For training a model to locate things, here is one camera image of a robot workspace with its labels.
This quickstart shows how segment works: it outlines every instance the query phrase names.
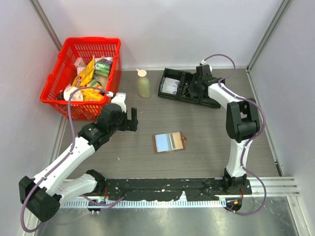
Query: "red basket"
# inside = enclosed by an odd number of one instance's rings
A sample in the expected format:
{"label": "red basket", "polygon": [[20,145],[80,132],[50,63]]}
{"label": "red basket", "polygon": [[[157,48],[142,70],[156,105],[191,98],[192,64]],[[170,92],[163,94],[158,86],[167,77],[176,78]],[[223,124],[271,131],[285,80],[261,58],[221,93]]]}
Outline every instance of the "red basket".
{"label": "red basket", "polygon": [[[77,76],[74,67],[75,60],[82,57],[87,65],[92,60],[93,55],[96,58],[101,56],[114,58],[106,90],[116,93],[122,73],[119,55],[120,44],[121,42],[117,38],[68,38],[58,54],[58,61],[52,74],[47,78],[40,100],[43,103],[50,104],[68,118],[68,101],[60,101],[56,97]],[[95,116],[100,114],[102,107],[109,102],[110,98],[107,96],[99,102],[71,102],[72,119],[94,120]]]}

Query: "white wall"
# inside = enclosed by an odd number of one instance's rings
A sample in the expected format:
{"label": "white wall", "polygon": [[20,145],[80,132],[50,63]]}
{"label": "white wall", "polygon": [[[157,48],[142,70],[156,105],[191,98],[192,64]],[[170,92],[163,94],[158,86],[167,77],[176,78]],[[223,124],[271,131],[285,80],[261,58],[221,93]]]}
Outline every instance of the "white wall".
{"label": "white wall", "polygon": [[285,174],[315,222],[315,2],[292,1],[252,70]]}
{"label": "white wall", "polygon": [[[61,42],[122,40],[122,66],[196,66],[214,53],[246,67],[281,0],[40,0]],[[231,65],[216,58],[212,65]]]}
{"label": "white wall", "polygon": [[57,49],[28,1],[2,2],[0,19],[0,234],[17,236],[18,182],[49,163],[61,118],[39,100]]}

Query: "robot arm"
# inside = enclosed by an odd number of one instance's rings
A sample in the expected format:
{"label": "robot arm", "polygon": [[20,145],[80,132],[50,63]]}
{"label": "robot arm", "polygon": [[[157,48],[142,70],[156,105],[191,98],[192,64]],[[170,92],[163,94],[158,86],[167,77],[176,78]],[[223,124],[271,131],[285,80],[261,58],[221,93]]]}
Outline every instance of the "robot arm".
{"label": "robot arm", "polygon": [[[224,85],[225,81],[219,85],[219,79],[212,77],[209,65],[201,64],[196,67],[196,71],[190,90],[207,95],[226,109],[226,131],[231,139],[231,149],[229,162],[224,170],[223,185],[226,190],[238,191],[247,178],[246,171],[241,166],[242,151],[249,139],[260,129],[258,110],[253,104],[238,99],[239,96]],[[251,144],[252,141],[246,145],[244,167]]]}
{"label": "robot arm", "polygon": [[[110,104],[103,107],[95,122],[85,125],[75,138],[75,147],[69,157],[43,181],[27,203],[27,208],[41,221],[52,218],[60,205],[85,193],[100,194],[106,187],[106,179],[95,170],[81,177],[63,182],[85,159],[96,152],[117,131],[136,131],[138,120],[136,108],[131,109],[127,119],[126,94],[117,93]],[[32,179],[27,176],[19,182],[20,200],[23,203],[30,190],[69,153],[72,144],[45,170]]]}

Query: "black mounting plate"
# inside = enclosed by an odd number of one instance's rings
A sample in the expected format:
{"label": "black mounting plate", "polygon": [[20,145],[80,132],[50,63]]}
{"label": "black mounting plate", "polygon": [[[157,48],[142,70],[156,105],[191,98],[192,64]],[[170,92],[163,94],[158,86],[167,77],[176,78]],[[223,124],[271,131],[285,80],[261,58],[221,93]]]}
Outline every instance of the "black mounting plate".
{"label": "black mounting plate", "polygon": [[[124,197],[126,201],[178,200],[185,192],[187,201],[218,200],[218,195],[239,195],[239,191],[223,189],[223,180],[217,178],[151,178],[107,179],[109,200]],[[252,194],[249,180],[243,186],[243,194]]]}

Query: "black plastic case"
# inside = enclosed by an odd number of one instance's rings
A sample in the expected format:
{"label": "black plastic case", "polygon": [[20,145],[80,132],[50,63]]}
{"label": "black plastic case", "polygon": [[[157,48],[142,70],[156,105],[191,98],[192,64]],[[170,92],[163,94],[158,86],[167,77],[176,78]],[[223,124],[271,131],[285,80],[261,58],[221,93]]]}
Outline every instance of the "black plastic case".
{"label": "black plastic case", "polygon": [[[158,87],[157,95],[160,97],[169,97],[169,98],[178,99],[178,96],[179,96],[180,91],[181,91],[181,81],[182,81],[183,75],[184,75],[184,71],[165,68],[163,75],[162,75],[161,82],[160,82],[159,87]],[[162,92],[162,85],[164,83],[165,78],[171,78],[174,80],[178,80],[178,88],[177,88],[176,94],[170,94],[170,93]]]}
{"label": "black plastic case", "polygon": [[[161,92],[165,77],[179,80],[180,83],[177,88],[176,94],[172,95],[169,93]],[[217,101],[209,97],[206,97],[202,94],[191,93],[188,91],[188,88],[192,82],[192,78],[193,78],[193,73],[185,72],[182,70],[173,70],[173,69],[165,68],[163,76],[161,78],[161,82],[158,87],[157,95],[160,97],[168,97],[168,98],[173,98],[173,99],[192,102],[192,103],[199,103],[199,104],[203,104],[203,105],[214,107],[214,108],[220,108],[221,105]]]}

